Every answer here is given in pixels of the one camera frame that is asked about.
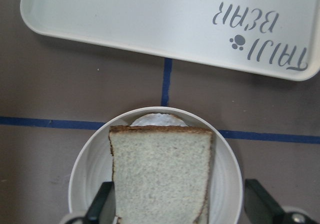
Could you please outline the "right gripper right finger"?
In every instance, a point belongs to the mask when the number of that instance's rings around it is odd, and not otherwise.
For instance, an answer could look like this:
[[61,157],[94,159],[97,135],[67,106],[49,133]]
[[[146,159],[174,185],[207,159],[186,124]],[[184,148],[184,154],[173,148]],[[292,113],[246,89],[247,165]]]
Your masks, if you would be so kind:
[[251,223],[282,223],[285,211],[256,179],[246,179],[244,209]]

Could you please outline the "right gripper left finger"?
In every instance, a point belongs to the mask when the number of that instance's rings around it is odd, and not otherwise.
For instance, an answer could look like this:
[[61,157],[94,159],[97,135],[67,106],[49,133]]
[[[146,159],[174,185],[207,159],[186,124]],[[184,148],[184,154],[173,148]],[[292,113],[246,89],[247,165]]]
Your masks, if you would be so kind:
[[116,197],[114,183],[103,182],[85,214],[85,223],[113,223]]

